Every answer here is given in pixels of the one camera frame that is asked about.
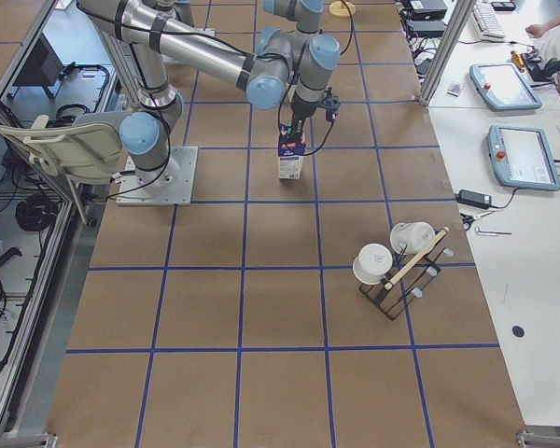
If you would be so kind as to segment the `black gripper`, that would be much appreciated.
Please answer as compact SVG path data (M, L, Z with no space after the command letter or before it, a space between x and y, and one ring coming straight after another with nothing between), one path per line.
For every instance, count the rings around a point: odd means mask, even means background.
M292 118L290 123L290 135L302 135L305 121L311 117L317 109L318 101L306 101L295 91L293 93L290 108Z

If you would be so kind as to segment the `person hand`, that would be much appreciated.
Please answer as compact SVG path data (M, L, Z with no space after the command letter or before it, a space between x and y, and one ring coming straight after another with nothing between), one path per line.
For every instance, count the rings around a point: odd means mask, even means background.
M549 30L546 24L531 24L525 28L525 32L531 38L540 38Z

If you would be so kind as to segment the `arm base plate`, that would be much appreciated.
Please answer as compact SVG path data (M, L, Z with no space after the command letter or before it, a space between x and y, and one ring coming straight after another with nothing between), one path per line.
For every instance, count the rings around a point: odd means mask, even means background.
M115 197L121 206L190 205L198 159L196 146L172 147L172 153L163 174L161 169L151 173L136 170L131 156L125 169L133 175L121 179L122 193Z

